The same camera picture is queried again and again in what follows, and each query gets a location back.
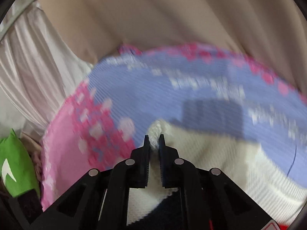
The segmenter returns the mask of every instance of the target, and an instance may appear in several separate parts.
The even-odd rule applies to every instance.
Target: blue fabric
[[[105,58],[89,75],[112,118],[133,120],[141,146],[157,119],[261,143],[267,156],[307,187],[307,107],[297,91],[242,55],[197,45]]]

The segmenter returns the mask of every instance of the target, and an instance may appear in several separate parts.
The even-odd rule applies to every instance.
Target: white fluffy fabric
[[[160,134],[164,134],[167,146],[176,148],[181,158],[196,167],[220,168],[278,223],[289,225],[305,203],[307,189],[293,182],[268,159],[260,144],[188,131],[158,120],[148,130],[152,145],[148,187],[130,190],[128,224],[147,215],[176,190],[164,189],[160,181],[157,153]]]

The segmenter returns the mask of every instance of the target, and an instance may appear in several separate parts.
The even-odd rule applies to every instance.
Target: white arrow mark
[[[10,165],[9,165],[9,162],[7,161],[7,159],[4,160],[4,163],[2,165],[2,172],[1,173],[2,173],[2,180],[3,180],[4,185],[5,185],[5,180],[6,180],[7,174],[16,182],[16,179],[13,176],[13,173],[11,171],[11,168],[10,168]]]

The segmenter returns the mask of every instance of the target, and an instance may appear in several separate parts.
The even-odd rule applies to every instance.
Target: green bag
[[[2,181],[13,197],[35,189],[40,198],[33,163],[13,129],[8,138],[0,139],[0,168]]]

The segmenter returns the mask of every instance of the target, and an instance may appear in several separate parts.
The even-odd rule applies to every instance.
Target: red and white label
[[[280,230],[280,228],[274,220],[270,220],[261,230]]]

